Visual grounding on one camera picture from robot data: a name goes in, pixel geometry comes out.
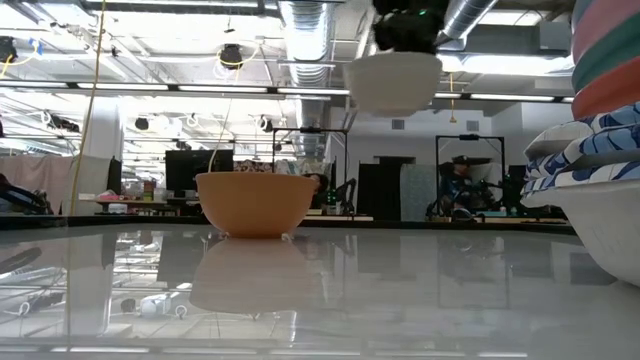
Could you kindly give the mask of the grey-green divider panel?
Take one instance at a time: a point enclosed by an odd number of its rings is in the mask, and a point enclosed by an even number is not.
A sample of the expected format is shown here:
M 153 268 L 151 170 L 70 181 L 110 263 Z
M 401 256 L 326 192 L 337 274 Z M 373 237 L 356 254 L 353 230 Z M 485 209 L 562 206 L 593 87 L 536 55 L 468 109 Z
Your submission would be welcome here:
M 436 167 L 403 164 L 400 169 L 400 211 L 403 222 L 424 222 L 436 198 Z

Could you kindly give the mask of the long light strip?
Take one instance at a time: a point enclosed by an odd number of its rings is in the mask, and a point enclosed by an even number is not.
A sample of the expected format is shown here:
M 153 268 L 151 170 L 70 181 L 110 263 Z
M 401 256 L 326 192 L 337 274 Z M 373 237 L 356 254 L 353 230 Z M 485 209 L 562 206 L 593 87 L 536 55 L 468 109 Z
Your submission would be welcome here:
M 1 91 L 44 92 L 44 93 L 89 93 L 95 89 L 102 95 L 115 96 L 310 96 L 320 97 L 350 97 L 347 89 L 336 88 L 301 88 L 274 86 L 240 86 L 240 85 L 183 85 L 183 84 L 153 84 L 153 83 L 97 83 L 89 82 L 59 82 L 35 80 L 0 80 Z M 528 103 L 563 103 L 571 104 L 572 96 L 497 94 L 497 93 L 460 93 L 436 92 L 436 99 L 463 101 L 493 101 L 493 102 L 528 102 Z

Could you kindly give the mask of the orange bowl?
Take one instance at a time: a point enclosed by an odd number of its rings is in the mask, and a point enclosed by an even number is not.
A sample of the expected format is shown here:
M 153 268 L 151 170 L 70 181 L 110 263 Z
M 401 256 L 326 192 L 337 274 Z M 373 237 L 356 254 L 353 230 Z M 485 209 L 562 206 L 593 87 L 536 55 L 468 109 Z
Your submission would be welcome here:
M 210 172 L 195 177 L 207 220 L 233 238 L 276 238 L 306 217 L 316 182 L 298 175 Z

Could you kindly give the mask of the teal bowl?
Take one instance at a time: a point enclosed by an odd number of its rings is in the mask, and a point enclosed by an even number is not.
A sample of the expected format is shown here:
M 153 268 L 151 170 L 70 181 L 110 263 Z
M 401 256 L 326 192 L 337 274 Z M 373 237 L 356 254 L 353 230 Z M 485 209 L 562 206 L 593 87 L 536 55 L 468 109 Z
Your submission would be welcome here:
M 577 62 L 572 85 L 579 92 L 600 75 L 640 56 L 640 17 L 631 18 L 605 35 Z

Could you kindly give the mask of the black metal table frame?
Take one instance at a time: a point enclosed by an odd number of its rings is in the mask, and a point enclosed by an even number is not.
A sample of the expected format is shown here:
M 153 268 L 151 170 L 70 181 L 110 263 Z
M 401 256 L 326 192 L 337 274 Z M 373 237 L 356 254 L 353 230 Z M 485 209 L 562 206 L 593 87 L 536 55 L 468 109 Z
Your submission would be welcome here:
M 83 227 L 107 225 L 207 225 L 202 217 L 161 217 L 132 215 L 93 215 L 93 216 L 0 216 L 0 231 L 31 230 L 57 227 Z M 401 222 L 383 220 L 329 220 L 327 217 L 303 220 L 300 227 L 310 228 L 356 228 L 387 230 L 486 230 L 486 231 L 522 231 L 561 235 L 576 235 L 573 227 L 567 224 L 542 222 L 524 223 L 463 223 L 463 222 Z

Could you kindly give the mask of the floral patterned cloth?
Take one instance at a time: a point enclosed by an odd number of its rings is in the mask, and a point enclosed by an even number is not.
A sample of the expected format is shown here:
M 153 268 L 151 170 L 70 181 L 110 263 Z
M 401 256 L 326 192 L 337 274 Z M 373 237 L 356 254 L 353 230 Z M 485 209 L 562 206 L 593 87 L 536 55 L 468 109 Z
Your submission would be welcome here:
M 241 160 L 233 163 L 234 172 L 258 172 L 272 173 L 273 165 L 270 162 L 259 162 L 254 160 Z

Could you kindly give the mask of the black screen panel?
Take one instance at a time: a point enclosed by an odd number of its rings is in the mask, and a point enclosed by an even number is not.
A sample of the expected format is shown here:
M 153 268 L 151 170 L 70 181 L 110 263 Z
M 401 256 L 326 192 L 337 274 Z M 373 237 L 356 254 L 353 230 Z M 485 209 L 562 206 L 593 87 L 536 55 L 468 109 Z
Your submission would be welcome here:
M 504 205 L 511 214 L 518 217 L 524 217 L 527 214 L 527 209 L 521 203 L 521 190 L 526 183 L 525 175 L 525 165 L 510 165 L 503 187 Z

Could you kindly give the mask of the red plate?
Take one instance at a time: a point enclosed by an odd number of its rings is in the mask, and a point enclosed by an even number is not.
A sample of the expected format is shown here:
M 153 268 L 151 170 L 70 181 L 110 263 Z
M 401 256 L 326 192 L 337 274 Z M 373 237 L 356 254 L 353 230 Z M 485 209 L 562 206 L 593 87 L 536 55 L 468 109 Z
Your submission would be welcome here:
M 614 111 L 640 101 L 640 56 L 597 77 L 575 96 L 575 119 Z

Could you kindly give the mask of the person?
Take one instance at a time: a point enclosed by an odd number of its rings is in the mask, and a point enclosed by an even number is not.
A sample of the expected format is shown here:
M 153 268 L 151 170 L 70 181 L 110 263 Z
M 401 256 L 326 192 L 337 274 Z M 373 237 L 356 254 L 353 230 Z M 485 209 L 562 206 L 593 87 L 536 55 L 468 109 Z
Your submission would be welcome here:
M 474 163 L 465 155 L 453 157 L 439 166 L 439 205 L 452 222 L 474 222 L 479 210 L 489 210 L 495 198 L 484 181 L 474 182 Z
M 53 211 L 44 191 L 16 186 L 0 173 L 0 213 L 52 215 Z
M 320 173 L 308 173 L 305 174 L 305 177 L 315 182 L 315 190 L 310 208 L 321 209 L 327 201 L 327 191 L 330 185 L 329 178 Z

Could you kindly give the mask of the black tall cabinet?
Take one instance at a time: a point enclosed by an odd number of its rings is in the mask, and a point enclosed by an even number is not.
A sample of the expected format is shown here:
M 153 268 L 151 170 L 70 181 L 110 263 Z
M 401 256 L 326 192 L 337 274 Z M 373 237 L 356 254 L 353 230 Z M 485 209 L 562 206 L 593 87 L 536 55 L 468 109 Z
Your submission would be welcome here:
M 414 157 L 375 157 L 376 163 L 360 163 L 357 212 L 380 221 L 400 221 L 400 173 Z

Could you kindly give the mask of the pink curtain cloth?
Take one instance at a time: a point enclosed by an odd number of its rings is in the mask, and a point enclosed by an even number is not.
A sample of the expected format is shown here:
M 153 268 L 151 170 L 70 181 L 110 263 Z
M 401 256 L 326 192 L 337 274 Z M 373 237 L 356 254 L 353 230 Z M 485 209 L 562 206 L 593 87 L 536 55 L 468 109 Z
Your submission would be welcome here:
M 58 214 L 71 186 L 73 157 L 54 155 L 0 156 L 0 173 L 9 182 L 32 192 L 44 191 Z

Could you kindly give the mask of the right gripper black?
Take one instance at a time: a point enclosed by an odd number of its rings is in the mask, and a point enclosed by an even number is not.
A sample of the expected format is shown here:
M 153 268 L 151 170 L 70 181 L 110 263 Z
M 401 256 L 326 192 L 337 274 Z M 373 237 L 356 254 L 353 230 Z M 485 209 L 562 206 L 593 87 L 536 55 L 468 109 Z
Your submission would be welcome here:
M 438 36 L 444 27 L 444 15 L 450 0 L 372 0 L 377 14 L 385 20 L 373 25 L 374 39 L 381 51 L 412 52 L 435 54 Z M 436 19 L 420 19 L 413 25 L 409 45 L 406 37 L 408 24 L 402 19 L 390 19 L 393 16 L 427 16 Z

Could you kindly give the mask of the cream white bowl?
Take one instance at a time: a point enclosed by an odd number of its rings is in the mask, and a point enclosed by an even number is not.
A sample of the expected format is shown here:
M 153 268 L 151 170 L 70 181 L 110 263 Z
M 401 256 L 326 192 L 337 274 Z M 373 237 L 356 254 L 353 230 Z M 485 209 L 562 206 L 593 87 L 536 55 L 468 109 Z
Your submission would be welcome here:
M 360 112 L 408 117 L 432 103 L 441 73 L 433 54 L 379 53 L 346 64 L 344 82 Z

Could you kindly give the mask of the blue bowl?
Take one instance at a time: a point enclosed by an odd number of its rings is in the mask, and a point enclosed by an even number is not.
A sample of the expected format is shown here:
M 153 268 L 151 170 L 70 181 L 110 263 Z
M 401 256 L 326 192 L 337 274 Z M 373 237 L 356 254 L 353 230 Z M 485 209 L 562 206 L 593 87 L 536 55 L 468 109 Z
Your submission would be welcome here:
M 571 15 L 571 23 L 577 25 L 594 0 L 575 0 Z

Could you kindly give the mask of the cluttered background desk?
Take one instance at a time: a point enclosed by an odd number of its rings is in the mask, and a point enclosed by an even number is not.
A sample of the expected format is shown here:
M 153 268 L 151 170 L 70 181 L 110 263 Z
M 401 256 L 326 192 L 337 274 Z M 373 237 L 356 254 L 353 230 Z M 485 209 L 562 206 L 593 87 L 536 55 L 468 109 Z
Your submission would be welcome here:
M 120 194 L 114 190 L 81 193 L 79 201 L 96 205 L 96 215 L 188 217 L 203 214 L 196 191 L 167 190 L 150 181 L 124 183 Z

